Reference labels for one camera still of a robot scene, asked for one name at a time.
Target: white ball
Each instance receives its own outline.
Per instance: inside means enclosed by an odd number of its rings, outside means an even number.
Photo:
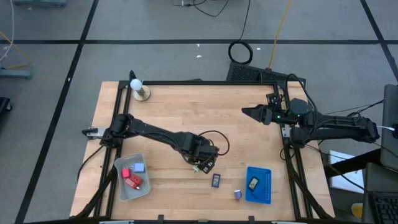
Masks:
[[[140,90],[142,88],[142,83],[139,79],[131,80],[130,86],[133,90]]]

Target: wooden tabletop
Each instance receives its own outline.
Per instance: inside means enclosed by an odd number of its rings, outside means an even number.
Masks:
[[[110,125],[117,86],[117,82],[102,83],[93,126]],[[273,93],[271,86],[152,85],[149,88],[151,96],[147,101],[140,102],[133,98],[130,102],[129,112],[136,118],[170,131],[198,134],[218,130],[228,137],[231,149],[227,155],[217,158],[215,167],[208,175],[202,172],[194,174],[192,166],[166,144],[140,136],[124,140],[122,156],[134,153],[144,155],[152,192],[122,202],[117,185],[113,219],[155,220],[159,214],[165,215],[166,220],[247,220],[250,215],[254,215],[256,220],[294,219],[286,164],[279,157],[282,149],[279,125],[271,123],[265,126],[241,112],[243,107],[267,104],[266,94]],[[289,83],[289,96],[290,99],[306,99],[297,82]],[[221,152],[226,149],[226,142],[221,136],[215,133],[205,136],[212,139]],[[88,142],[84,159],[99,147],[98,143],[98,140]],[[325,211],[334,216],[320,153],[310,147],[301,152],[309,191]],[[80,212],[96,192],[103,159],[104,150],[82,170],[71,215]],[[247,166],[272,171],[270,205],[245,201]],[[221,174],[218,189],[211,187],[214,173]],[[234,199],[235,189],[243,191],[241,200]],[[297,191],[304,217],[302,195],[298,188]],[[103,200],[102,215],[108,191],[104,193]]]

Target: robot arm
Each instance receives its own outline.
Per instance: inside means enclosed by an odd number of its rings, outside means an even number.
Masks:
[[[288,103],[289,109],[283,110],[278,95],[267,95],[267,98],[268,105],[242,108],[242,112],[265,125],[275,122],[291,126],[285,129],[284,137],[290,138],[293,146],[303,148],[311,140],[345,138],[373,143],[380,137],[376,124],[368,118],[361,117],[360,114],[355,117],[345,117],[317,113],[315,116],[316,112],[312,110],[311,105],[303,100],[294,98]]]
[[[203,136],[190,132],[173,133],[147,124],[134,118],[131,114],[117,115],[111,126],[105,130],[100,144],[106,147],[116,147],[120,139],[136,136],[143,136],[170,145],[182,155],[187,163],[197,166],[206,174],[214,167],[218,156],[219,149]]]

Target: gray plastic bin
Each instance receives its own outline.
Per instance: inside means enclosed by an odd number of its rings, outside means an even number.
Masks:
[[[144,182],[140,186],[140,190],[135,190],[132,189],[130,186],[124,183],[124,179],[122,177],[122,170],[123,167],[128,167],[130,168],[133,166],[134,163],[138,162],[143,162],[145,164],[145,172],[133,172],[133,174],[136,174],[137,176],[141,177]],[[118,170],[118,182],[120,186],[120,200],[122,201],[127,201],[131,200],[134,198],[142,197],[144,195],[149,194],[151,188],[150,188],[150,182],[148,178],[148,170],[147,170],[147,164],[145,163],[144,160],[144,155],[141,153],[135,153],[131,156],[125,156],[119,159],[116,159],[114,162],[114,166]]]

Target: blue plastic tray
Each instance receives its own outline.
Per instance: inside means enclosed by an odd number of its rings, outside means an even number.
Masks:
[[[254,191],[248,188],[249,182],[255,177],[259,180]],[[258,167],[248,167],[246,173],[246,194],[248,202],[271,204],[271,170]]]

